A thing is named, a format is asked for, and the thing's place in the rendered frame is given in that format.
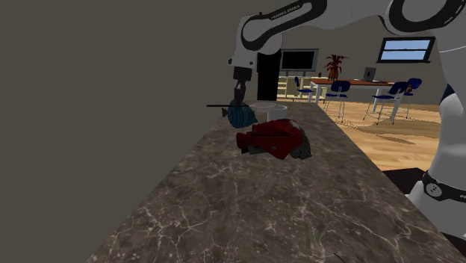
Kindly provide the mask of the red potted plant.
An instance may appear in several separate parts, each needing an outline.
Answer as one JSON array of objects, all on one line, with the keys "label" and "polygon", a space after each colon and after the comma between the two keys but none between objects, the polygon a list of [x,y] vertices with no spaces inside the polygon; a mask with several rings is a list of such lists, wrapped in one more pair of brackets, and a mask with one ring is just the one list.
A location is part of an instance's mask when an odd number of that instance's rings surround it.
[{"label": "red potted plant", "polygon": [[346,56],[343,56],[343,55],[330,55],[327,57],[327,59],[330,59],[330,62],[328,62],[324,66],[324,68],[329,73],[328,80],[334,81],[338,79],[338,75],[342,71],[341,63],[342,63],[342,60],[345,58]]}]

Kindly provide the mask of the white plate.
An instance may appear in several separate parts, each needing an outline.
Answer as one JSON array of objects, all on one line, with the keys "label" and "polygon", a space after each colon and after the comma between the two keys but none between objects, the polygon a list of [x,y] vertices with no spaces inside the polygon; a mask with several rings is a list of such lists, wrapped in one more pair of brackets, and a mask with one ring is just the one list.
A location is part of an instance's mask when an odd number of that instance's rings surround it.
[{"label": "white plate", "polygon": [[274,102],[256,102],[253,105],[250,105],[251,108],[254,108],[257,112],[268,112],[271,108],[275,107],[276,103]]}]

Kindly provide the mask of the pale low shelf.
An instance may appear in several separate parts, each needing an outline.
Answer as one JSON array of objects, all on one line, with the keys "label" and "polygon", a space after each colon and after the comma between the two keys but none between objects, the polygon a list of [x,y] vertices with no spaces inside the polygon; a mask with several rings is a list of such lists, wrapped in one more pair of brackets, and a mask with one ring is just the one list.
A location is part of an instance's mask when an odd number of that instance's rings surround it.
[{"label": "pale low shelf", "polygon": [[307,100],[308,93],[300,92],[299,90],[309,90],[311,88],[308,78],[295,76],[280,76],[278,80],[277,99],[291,99],[291,100]]}]

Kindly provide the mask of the white table with wooden top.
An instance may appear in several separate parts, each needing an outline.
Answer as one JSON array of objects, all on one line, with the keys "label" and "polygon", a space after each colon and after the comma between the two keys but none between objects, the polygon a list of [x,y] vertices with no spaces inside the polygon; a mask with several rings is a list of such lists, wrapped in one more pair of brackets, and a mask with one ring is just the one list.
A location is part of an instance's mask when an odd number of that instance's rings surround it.
[{"label": "white table with wooden top", "polygon": [[[329,80],[327,78],[311,78],[311,87],[315,88],[316,91],[316,98],[314,99],[315,103],[319,102],[318,95],[322,92],[322,89],[324,87],[330,88],[334,83],[335,80]],[[382,106],[379,111],[379,115],[382,114],[382,110],[384,108],[385,102],[388,101],[388,99],[380,99],[380,96],[383,96],[382,91],[383,90],[390,90],[392,86],[395,84],[395,82],[386,82],[386,81],[373,81],[373,82],[368,82],[368,81],[362,81],[358,79],[350,79],[347,80],[347,82],[350,83],[350,88],[355,88],[355,89],[366,89],[366,90],[376,90],[376,95],[373,97],[373,103],[372,105],[372,112],[375,114],[376,113],[376,107],[379,102],[382,103]],[[393,95],[392,101],[394,101],[394,107],[392,108],[392,111],[390,112],[390,118],[389,120],[391,122],[394,122],[395,116],[398,111],[398,107],[403,100],[403,95],[404,92],[397,91]]]}]

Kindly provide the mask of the blue chair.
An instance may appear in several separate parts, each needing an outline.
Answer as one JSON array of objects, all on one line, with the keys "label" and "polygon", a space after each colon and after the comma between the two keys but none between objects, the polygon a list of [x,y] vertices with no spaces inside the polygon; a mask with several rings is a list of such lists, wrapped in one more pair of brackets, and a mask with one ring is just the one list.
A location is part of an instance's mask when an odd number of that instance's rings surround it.
[{"label": "blue chair", "polygon": [[324,100],[324,112],[327,113],[329,110],[329,103],[332,99],[337,99],[340,102],[339,109],[337,110],[337,117],[344,121],[344,109],[345,101],[347,98],[347,91],[350,89],[351,83],[349,81],[337,80],[333,81],[330,87],[330,91],[326,93],[326,99]]},{"label": "blue chair", "polygon": [[294,77],[294,82],[296,86],[296,91],[300,97],[307,96],[308,101],[312,100],[314,90],[311,85],[305,86],[305,78],[300,78],[298,76]]},{"label": "blue chair", "polygon": [[390,117],[389,120],[394,123],[397,109],[403,100],[403,94],[408,89],[408,86],[409,84],[407,81],[398,81],[393,83],[386,94],[377,92],[376,95],[373,96],[373,110],[369,112],[370,106],[368,106],[364,113],[363,120],[367,117],[372,117],[376,119],[376,125],[378,125],[381,116],[385,115]]},{"label": "blue chair", "polygon": [[421,84],[422,84],[422,80],[420,78],[410,78],[408,80],[408,88],[405,90],[405,92],[403,94],[404,96],[408,97],[408,106],[407,106],[407,109],[406,109],[406,118],[408,118],[408,114],[409,114],[409,108],[410,108],[410,104],[411,104],[411,97],[413,96],[412,91],[418,89]]}]

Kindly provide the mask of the blue ribbed bowl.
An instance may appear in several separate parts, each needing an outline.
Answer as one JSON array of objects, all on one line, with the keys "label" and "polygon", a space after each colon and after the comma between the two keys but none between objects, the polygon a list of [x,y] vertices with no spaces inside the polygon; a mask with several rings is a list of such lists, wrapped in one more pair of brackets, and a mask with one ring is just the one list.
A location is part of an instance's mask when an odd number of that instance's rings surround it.
[{"label": "blue ribbed bowl", "polygon": [[231,103],[227,109],[222,109],[223,117],[228,117],[229,123],[236,129],[245,128],[257,123],[255,112],[246,103],[236,105]]}]

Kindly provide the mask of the brown rug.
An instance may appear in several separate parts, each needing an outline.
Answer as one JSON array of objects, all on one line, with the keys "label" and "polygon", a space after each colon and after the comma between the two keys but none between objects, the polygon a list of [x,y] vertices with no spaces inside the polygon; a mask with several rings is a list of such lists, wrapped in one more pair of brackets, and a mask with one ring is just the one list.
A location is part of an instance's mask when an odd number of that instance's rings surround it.
[{"label": "brown rug", "polygon": [[369,126],[358,126],[358,130],[372,134],[404,134],[439,138],[440,123],[424,120],[382,120]]}]

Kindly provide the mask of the black framed window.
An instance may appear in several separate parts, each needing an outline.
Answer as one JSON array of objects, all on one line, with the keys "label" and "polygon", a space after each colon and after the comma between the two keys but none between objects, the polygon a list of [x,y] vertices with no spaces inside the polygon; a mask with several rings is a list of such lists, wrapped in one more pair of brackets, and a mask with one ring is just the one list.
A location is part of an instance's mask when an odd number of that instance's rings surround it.
[{"label": "black framed window", "polygon": [[385,37],[378,63],[421,64],[429,63],[435,37]]}]

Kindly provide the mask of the white cup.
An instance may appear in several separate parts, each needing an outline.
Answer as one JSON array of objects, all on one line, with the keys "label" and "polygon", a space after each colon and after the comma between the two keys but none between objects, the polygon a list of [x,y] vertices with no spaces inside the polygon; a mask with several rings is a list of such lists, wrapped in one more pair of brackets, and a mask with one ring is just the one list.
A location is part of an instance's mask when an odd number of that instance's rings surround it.
[{"label": "white cup", "polygon": [[274,105],[273,107],[270,107],[267,113],[268,121],[286,119],[287,117],[288,107],[285,105]]}]

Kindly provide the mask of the red toy vehicle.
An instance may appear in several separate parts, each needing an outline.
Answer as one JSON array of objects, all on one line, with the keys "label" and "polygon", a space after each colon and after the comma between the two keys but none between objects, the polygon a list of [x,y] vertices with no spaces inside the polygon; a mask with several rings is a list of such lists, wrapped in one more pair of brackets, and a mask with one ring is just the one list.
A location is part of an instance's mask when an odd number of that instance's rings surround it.
[{"label": "red toy vehicle", "polygon": [[236,134],[237,147],[250,155],[269,153],[284,160],[311,157],[311,147],[305,131],[290,119],[272,120],[252,126],[252,131]]}]

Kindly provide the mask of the black door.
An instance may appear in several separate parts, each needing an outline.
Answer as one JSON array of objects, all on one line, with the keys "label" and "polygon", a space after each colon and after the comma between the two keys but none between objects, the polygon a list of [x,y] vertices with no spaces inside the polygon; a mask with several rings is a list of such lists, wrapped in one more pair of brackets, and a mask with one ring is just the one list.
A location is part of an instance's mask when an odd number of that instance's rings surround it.
[{"label": "black door", "polygon": [[282,53],[280,49],[271,55],[258,53],[256,70],[258,75],[257,100],[277,100],[281,57]]}]

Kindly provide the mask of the grey framed television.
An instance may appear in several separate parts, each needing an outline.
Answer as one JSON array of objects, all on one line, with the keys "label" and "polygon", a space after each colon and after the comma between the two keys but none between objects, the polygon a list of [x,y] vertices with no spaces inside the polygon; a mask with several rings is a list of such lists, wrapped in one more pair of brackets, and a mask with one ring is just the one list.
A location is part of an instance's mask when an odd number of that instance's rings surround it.
[{"label": "grey framed television", "polygon": [[319,49],[283,49],[280,70],[285,72],[315,72]]}]

